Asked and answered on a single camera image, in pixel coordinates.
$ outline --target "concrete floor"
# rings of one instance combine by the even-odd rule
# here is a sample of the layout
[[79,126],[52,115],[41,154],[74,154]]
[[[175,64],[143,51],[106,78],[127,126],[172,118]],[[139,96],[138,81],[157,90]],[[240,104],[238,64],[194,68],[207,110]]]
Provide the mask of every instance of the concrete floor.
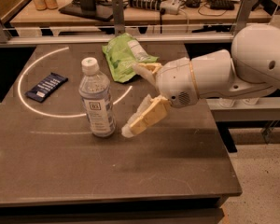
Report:
[[280,224],[280,128],[266,144],[260,129],[231,130],[238,152],[230,154],[243,194],[224,209],[230,224]]

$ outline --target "black monitor base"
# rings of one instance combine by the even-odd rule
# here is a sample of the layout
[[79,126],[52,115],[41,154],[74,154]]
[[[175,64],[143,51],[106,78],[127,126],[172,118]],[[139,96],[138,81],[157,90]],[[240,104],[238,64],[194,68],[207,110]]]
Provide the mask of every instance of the black monitor base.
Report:
[[96,5],[96,11],[82,10],[79,5],[69,4],[59,9],[62,14],[78,16],[99,21],[110,21],[113,18],[113,8]]

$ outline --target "green chip bag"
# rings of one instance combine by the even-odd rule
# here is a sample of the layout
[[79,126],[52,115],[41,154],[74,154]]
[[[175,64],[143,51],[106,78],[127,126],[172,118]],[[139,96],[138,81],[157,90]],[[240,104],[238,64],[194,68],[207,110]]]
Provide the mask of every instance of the green chip bag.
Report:
[[148,55],[139,42],[125,33],[111,39],[103,46],[114,81],[124,83],[136,75],[132,69],[134,63],[154,63],[158,57]]

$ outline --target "white bottle cap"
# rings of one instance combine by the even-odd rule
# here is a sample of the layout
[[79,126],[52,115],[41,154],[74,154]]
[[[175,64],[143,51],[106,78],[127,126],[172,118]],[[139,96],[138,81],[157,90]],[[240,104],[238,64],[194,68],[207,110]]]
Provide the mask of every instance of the white bottle cap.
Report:
[[85,75],[93,75],[100,70],[97,60],[93,57],[88,57],[82,61],[82,71]]

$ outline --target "white robotic arm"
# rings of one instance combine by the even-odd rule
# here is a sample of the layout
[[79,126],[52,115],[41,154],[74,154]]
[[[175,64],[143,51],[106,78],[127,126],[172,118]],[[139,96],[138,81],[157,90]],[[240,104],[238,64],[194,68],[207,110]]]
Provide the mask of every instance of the white robotic arm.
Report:
[[264,24],[247,26],[233,39],[231,55],[220,50],[165,66],[135,65],[135,72],[153,84],[160,96],[141,104],[140,114],[128,121],[122,134],[139,134],[163,119],[170,106],[195,105],[210,97],[256,98],[280,90],[280,29]]

